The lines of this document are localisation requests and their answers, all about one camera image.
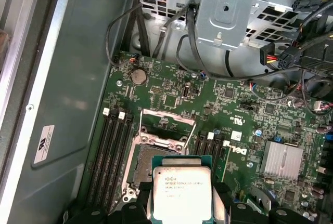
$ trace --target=chip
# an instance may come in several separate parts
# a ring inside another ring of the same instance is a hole
[[[233,98],[234,97],[234,89],[226,88],[224,92],[225,98]]]
[[[205,107],[204,108],[204,110],[203,110],[203,113],[205,114],[205,115],[209,115],[210,113],[211,113],[211,109],[209,108],[209,107]]]
[[[286,191],[286,194],[285,194],[285,200],[286,201],[292,202],[294,197],[295,197],[295,192],[292,192],[292,191],[289,191],[289,190]]]
[[[267,104],[265,108],[265,112],[268,114],[273,114],[275,110],[275,106],[273,104]]]
[[[176,108],[177,105],[177,98],[174,96],[166,95],[164,100],[164,106],[170,108]]]

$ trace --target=screw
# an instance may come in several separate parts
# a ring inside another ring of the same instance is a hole
[[[284,210],[282,210],[282,209],[278,209],[278,210],[276,211],[276,213],[277,213],[278,215],[283,215],[283,216],[286,216],[286,215],[287,215],[287,212],[284,211]]]
[[[32,111],[33,110],[33,104],[29,104],[27,105],[27,107],[25,108],[27,111]]]
[[[180,150],[182,150],[182,146],[177,145],[177,146],[176,146],[176,151],[180,151]]]
[[[248,162],[246,165],[248,168],[252,168],[253,167],[253,163],[252,162]]]
[[[237,204],[237,207],[239,209],[246,209],[246,206],[244,204]]]
[[[122,80],[117,80],[116,85],[119,87],[123,86]]]

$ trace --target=label sticker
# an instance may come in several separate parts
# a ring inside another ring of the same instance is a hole
[[[34,164],[39,163],[47,158],[48,149],[51,144],[54,125],[44,126],[38,143]]]
[[[231,133],[231,140],[240,141],[242,132],[234,131]]]

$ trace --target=red wire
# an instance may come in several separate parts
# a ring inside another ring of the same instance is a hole
[[[267,58],[268,58],[268,59],[277,60],[277,57],[276,57],[276,56],[272,56],[272,55],[267,55]]]

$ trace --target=white connector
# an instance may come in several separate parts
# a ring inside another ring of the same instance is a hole
[[[110,114],[110,109],[109,108],[104,108],[103,109],[103,115],[108,116]]]
[[[313,105],[313,110],[314,111],[321,111],[322,110],[322,104],[323,104],[322,101],[319,101],[319,100],[315,101],[314,105]]]

